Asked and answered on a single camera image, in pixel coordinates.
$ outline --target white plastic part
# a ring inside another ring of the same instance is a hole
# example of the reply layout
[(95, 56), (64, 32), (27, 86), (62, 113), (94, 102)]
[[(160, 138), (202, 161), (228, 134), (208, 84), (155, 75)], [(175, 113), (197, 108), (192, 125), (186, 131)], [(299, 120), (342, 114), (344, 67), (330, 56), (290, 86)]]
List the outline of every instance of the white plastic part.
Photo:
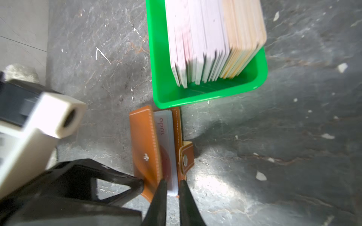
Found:
[(42, 93), (22, 128), (0, 121), (0, 198), (44, 171), (58, 140), (77, 130), (86, 109), (72, 97)]

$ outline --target floor grout line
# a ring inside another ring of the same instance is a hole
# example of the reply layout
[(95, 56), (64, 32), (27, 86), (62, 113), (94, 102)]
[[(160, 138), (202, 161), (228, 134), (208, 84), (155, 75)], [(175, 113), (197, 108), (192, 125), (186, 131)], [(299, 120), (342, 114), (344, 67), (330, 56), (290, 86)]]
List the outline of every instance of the floor grout line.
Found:
[(24, 44), (24, 43), (22, 43), (22, 42), (15, 41), (15, 40), (12, 40), (12, 39), (10, 39), (10, 38), (6, 38), (6, 37), (1, 36), (1, 35), (0, 35), (0, 37), (5, 38), (5, 39), (10, 40), (10, 41), (13, 41), (13, 42), (17, 42), (17, 43), (20, 43), (20, 44), (23, 44), (23, 45), (29, 46), (29, 47), (31, 47), (31, 48), (34, 48), (34, 49), (37, 49), (37, 50), (40, 50), (40, 51), (43, 51), (43, 52), (47, 52), (47, 51), (42, 50), (42, 49), (39, 49), (39, 48), (37, 48), (37, 47), (30, 46), (30, 45)]

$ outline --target green tray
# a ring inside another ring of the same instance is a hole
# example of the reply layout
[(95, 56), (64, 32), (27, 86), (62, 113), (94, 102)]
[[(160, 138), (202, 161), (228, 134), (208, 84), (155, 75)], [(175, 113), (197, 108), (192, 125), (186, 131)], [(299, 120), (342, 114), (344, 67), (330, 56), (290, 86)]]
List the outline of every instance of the green tray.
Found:
[(153, 100), (161, 109), (207, 101), (248, 92), (261, 86), (268, 75), (262, 48), (245, 69), (233, 79), (178, 87), (171, 71), (165, 0), (146, 0), (150, 43)]

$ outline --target brown leather wallet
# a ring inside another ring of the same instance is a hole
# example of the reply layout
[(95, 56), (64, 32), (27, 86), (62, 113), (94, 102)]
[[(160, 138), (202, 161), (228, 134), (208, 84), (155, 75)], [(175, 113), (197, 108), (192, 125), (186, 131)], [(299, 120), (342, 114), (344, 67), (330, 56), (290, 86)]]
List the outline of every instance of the brown leather wallet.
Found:
[[(180, 186), (180, 181), (186, 180), (187, 171), (194, 165), (194, 146), (192, 142), (182, 140), (180, 109), (173, 107), (168, 110), (172, 111), (177, 176)], [(163, 179), (152, 106), (132, 111), (129, 117), (134, 176), (143, 179), (142, 196), (151, 202), (160, 180)]]

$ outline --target tile floor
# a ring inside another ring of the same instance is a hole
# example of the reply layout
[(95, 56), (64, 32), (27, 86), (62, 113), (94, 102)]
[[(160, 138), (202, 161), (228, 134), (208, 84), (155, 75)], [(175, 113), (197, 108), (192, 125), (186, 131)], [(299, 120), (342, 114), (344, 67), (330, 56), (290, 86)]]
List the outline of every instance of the tile floor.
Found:
[(20, 63), (34, 67), (45, 85), (48, 0), (0, 1), (0, 70)]

